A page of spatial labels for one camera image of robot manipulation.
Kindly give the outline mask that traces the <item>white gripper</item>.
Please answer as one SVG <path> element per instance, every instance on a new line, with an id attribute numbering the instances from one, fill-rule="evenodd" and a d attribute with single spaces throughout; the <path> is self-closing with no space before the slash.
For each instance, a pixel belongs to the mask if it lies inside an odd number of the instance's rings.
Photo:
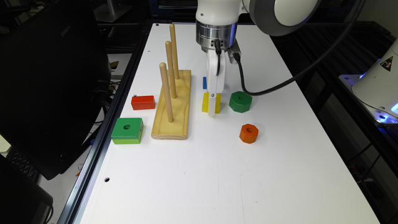
<path id="1" fill-rule="evenodd" d="M 226 77 L 226 54 L 224 50 L 218 55 L 215 49 L 209 49 L 206 53 L 207 62 L 207 91 L 208 98 L 208 115 L 215 115 L 216 108 L 216 94 L 221 94 L 224 91 L 225 77 Z"/>

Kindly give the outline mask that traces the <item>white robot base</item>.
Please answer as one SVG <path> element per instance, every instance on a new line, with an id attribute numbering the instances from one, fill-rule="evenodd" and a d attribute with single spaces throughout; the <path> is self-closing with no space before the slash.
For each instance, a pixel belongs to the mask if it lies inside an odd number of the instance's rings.
<path id="1" fill-rule="evenodd" d="M 397 126 L 397 41 L 367 72 L 339 79 L 377 125 Z"/>

